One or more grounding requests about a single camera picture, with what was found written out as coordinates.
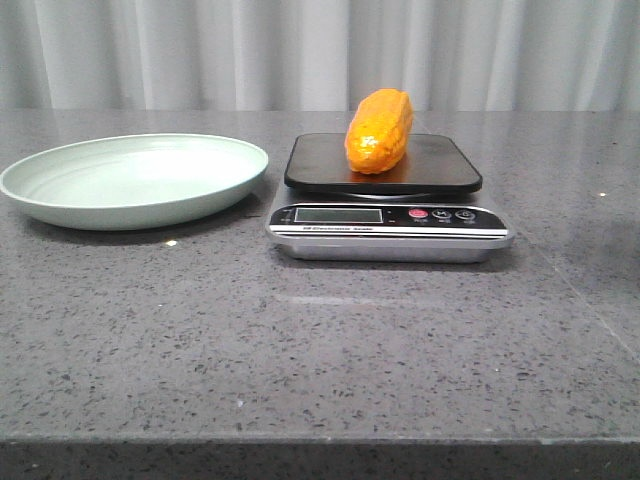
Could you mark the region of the orange corn cob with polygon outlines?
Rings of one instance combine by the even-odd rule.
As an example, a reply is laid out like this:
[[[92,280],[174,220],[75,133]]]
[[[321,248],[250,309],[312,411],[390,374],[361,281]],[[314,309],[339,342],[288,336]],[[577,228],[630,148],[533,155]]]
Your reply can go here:
[[[393,169],[406,153],[412,123],[413,107],[407,92],[384,88],[365,97],[344,141],[350,169],[366,175]]]

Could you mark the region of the silver black kitchen scale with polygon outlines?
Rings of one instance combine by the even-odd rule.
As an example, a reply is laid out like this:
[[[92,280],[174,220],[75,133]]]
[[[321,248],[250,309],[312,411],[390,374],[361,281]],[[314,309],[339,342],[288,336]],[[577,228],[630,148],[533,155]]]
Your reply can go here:
[[[350,170],[339,133],[299,136],[266,232],[307,260],[477,263],[511,246],[514,229],[448,137],[413,134],[389,171]]]

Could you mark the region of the pale green plate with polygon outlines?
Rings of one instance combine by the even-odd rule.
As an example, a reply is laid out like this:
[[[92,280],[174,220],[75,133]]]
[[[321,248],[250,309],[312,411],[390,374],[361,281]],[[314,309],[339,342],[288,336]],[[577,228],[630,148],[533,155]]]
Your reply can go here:
[[[268,155],[246,141],[142,134],[46,150],[8,167],[1,190],[24,214],[56,226],[124,231],[220,212],[251,193]]]

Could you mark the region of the white pleated curtain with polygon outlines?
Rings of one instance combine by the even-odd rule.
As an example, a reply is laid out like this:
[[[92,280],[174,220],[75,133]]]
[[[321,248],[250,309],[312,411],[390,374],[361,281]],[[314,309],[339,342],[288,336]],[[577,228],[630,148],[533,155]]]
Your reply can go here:
[[[5,108],[634,111],[635,1],[5,1]]]

